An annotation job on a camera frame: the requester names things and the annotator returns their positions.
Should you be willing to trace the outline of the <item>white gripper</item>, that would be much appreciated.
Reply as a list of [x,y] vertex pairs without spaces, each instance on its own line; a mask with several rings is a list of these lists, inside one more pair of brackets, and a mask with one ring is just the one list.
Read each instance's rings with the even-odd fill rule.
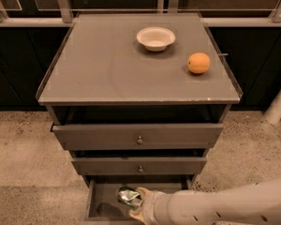
[[146,225],[170,225],[168,201],[170,194],[160,191],[150,191],[145,187],[138,187],[137,191],[143,198],[141,209],[130,209],[129,215]]

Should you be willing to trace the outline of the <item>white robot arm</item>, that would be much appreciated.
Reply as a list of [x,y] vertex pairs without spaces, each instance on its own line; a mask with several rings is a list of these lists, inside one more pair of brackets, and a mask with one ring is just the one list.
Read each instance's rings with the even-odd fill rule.
[[281,225],[281,89],[265,113],[230,112],[225,125],[197,185],[140,187],[143,204],[129,215],[145,225]]

